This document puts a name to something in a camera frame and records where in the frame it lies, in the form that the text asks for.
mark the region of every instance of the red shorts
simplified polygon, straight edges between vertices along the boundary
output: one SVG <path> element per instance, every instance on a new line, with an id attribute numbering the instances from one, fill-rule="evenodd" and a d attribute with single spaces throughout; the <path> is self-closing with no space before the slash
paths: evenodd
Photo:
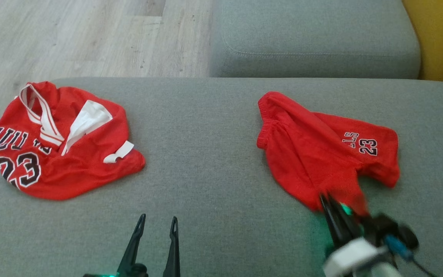
<path id="1" fill-rule="evenodd" d="M 328 193 L 361 215 L 367 214 L 359 175 L 394 187 L 399 179 L 398 137 L 392 129 L 355 119 L 310 112 L 278 92 L 258 102 L 264 149 L 276 181 L 312 210 Z"/>

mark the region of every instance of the gray fabric surface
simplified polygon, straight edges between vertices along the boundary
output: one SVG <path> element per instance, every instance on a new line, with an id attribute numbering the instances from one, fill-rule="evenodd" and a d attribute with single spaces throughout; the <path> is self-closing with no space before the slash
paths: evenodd
<path id="1" fill-rule="evenodd" d="M 179 219 L 183 276 L 323 276 L 325 220 L 274 181 L 257 100 L 277 90 L 309 110 L 387 126 L 399 135 L 401 178 L 360 179 L 372 212 L 415 230 L 418 260 L 443 276 L 443 83 L 369 79 L 75 78 L 122 105 L 147 165 L 64 202 L 28 197 L 0 176 L 0 276 L 114 274 L 141 213 L 138 261 L 165 268 Z M 423 276 L 399 264 L 405 276 Z"/>
<path id="2" fill-rule="evenodd" d="M 418 77 L 401 0 L 215 2 L 212 77 Z"/>

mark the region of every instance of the yellow cushion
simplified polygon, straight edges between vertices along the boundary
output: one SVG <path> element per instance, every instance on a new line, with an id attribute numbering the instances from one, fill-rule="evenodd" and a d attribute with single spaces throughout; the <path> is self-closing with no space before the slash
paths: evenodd
<path id="1" fill-rule="evenodd" d="M 420 78 L 443 81 L 443 0 L 403 0 L 420 41 Z"/>

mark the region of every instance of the gray sofa cushion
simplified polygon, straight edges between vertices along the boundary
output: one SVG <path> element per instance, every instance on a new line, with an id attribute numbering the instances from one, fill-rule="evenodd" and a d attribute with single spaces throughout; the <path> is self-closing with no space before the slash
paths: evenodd
<path id="1" fill-rule="evenodd" d="M 274 181 L 256 147 L 257 100 L 285 93 L 309 110 L 396 130 L 401 179 L 393 190 L 360 179 L 372 212 L 415 230 L 418 260 L 443 275 L 443 83 L 370 79 L 76 78 L 122 105 L 147 165 L 65 202 L 31 198 L 0 176 L 0 276 L 114 274 L 140 214 L 138 260 L 150 276 L 167 261 L 179 219 L 184 276 L 323 276 L 331 242 L 313 214 Z M 405 276 L 423 276 L 399 264 Z"/>
<path id="2" fill-rule="evenodd" d="M 213 77 L 418 77 L 420 48 L 401 0 L 216 3 Z"/>

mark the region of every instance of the white robot part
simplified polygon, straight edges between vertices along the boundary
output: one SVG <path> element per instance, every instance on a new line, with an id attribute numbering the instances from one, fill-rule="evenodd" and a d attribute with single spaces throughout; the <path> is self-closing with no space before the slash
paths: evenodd
<path id="1" fill-rule="evenodd" d="M 334 251 L 324 263 L 326 277 L 341 277 L 363 267 L 386 253 L 387 247 L 377 248 L 364 238 L 357 238 Z"/>

